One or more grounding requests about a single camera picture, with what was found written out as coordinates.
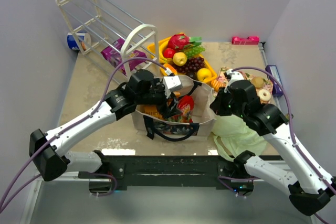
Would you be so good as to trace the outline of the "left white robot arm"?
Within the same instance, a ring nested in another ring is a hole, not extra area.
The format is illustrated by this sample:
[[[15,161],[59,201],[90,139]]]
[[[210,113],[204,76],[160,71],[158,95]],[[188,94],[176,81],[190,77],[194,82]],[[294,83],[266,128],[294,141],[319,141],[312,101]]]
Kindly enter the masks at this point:
[[[162,116],[172,115],[169,99],[182,86],[174,74],[155,78],[148,70],[138,70],[129,81],[105,94],[92,108],[68,123],[44,133],[37,129],[29,139],[29,156],[49,182],[66,172],[94,173],[106,164],[102,154],[73,152],[84,138],[135,111],[138,105],[155,105]]]

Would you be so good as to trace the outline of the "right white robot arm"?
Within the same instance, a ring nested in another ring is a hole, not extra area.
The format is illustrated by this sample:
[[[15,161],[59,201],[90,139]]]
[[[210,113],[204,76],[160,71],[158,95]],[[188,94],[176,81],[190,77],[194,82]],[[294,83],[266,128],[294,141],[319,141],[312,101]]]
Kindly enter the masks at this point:
[[[238,80],[220,88],[210,108],[219,116],[235,115],[280,154],[290,171],[278,168],[251,151],[233,161],[241,171],[281,190],[302,214],[312,216],[335,195],[335,177],[326,172],[290,130],[284,114],[273,104],[262,104],[253,84]]]

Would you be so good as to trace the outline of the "cream canvas tote bag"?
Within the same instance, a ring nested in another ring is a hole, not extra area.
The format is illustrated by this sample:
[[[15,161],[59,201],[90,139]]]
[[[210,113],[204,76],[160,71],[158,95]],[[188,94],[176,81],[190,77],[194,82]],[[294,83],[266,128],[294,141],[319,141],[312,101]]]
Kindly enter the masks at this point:
[[[213,88],[185,75],[179,78],[182,84],[177,91],[180,94],[180,113],[163,119],[155,113],[155,107],[147,114],[145,106],[139,105],[132,113],[133,125],[139,134],[145,134],[150,139],[158,136],[170,142],[207,140],[216,122],[216,115],[210,108],[214,101]]]

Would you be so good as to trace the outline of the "light green plastic bag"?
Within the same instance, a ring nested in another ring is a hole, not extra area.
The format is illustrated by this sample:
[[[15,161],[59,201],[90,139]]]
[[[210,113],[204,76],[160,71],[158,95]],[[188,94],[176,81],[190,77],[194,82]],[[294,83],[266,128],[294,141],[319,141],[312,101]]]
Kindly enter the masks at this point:
[[[246,150],[261,155],[267,145],[263,137],[234,115],[217,116],[212,133],[218,154],[230,162]]]

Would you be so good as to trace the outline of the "red gummy candy bag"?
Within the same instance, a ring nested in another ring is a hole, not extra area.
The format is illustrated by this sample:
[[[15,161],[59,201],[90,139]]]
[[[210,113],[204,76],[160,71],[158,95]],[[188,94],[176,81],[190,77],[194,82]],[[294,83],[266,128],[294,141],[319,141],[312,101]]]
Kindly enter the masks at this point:
[[[173,116],[173,121],[179,123],[193,123],[192,112],[194,106],[195,102],[192,96],[183,96],[177,105],[177,108],[180,110],[180,114]]]

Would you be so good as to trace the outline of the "orange kettle chips bag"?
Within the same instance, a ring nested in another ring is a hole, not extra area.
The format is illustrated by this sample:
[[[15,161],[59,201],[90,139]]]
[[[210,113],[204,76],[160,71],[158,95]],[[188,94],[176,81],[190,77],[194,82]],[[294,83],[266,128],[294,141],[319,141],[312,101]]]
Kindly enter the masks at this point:
[[[174,96],[175,96],[175,98],[178,100],[178,98],[180,97],[180,95],[181,95],[181,93],[180,92],[178,92],[178,91],[175,91],[174,92]],[[172,97],[173,95],[171,95],[171,97],[168,99],[168,101],[167,101],[167,105],[169,106],[169,105],[172,105],[172,103],[173,103],[173,97]],[[158,119],[160,119],[160,120],[163,120],[163,117],[162,117],[162,115],[158,112],[158,110],[157,110],[157,107],[156,107],[156,105],[144,105],[143,106],[143,112],[145,113],[145,114],[148,114],[148,115],[151,115],[151,116],[153,116],[153,117],[155,117],[155,118],[158,118]]]

